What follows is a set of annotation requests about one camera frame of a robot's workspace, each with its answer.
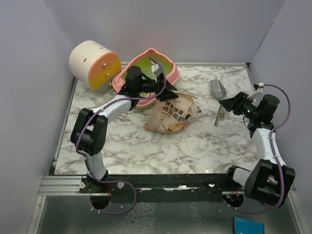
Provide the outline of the bag sealing clip strip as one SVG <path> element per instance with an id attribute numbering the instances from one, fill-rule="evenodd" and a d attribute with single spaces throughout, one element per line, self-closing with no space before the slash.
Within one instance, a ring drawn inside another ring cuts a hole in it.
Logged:
<path id="1" fill-rule="evenodd" d="M 226 112 L 225 112 L 224 108 L 222 106 L 220 106 L 218 109 L 217 115 L 216 115 L 216 119 L 214 121 L 214 127 L 218 127 L 220 120 L 224 119 L 225 114 L 226 114 Z"/>

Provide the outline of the cat litter bag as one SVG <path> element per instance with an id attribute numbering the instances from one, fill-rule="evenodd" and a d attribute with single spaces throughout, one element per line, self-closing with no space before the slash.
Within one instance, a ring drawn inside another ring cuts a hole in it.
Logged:
<path id="1" fill-rule="evenodd" d="M 201 112 L 197 97 L 188 92 L 175 92 L 178 98 L 157 101 L 152 114 L 143 125 L 146 131 L 177 134 L 191 124 L 191 119 Z"/>

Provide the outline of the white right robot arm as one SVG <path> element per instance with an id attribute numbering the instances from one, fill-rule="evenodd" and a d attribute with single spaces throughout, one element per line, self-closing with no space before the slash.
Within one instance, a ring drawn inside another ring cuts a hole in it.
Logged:
<path id="1" fill-rule="evenodd" d="M 260 157 L 251 172 L 237 166 L 229 168 L 228 176 L 224 178 L 225 187 L 234 191 L 241 186 L 246 197 L 277 208 L 283 205 L 295 178 L 294 169 L 286 166 L 280 156 L 275 139 L 276 128 L 271 122 L 279 103 L 277 97 L 264 95 L 255 106 L 243 92 L 219 101 L 227 112 L 249 119 L 247 128 Z"/>

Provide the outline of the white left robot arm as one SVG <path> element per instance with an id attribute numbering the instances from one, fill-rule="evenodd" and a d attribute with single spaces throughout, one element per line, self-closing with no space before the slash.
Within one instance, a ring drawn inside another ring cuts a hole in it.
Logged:
<path id="1" fill-rule="evenodd" d="M 168 101 L 178 97 L 176 88 L 166 79 L 162 64 L 153 64 L 151 70 L 154 78 L 147 77 L 138 66 L 130 66 L 125 83 L 114 99 L 94 110 L 83 108 L 78 114 L 70 141 L 83 156 L 87 174 L 92 178 L 91 187 L 96 192 L 105 191 L 108 185 L 101 156 L 108 124 L 144 100 L 142 93 L 151 94 L 146 100 Z"/>

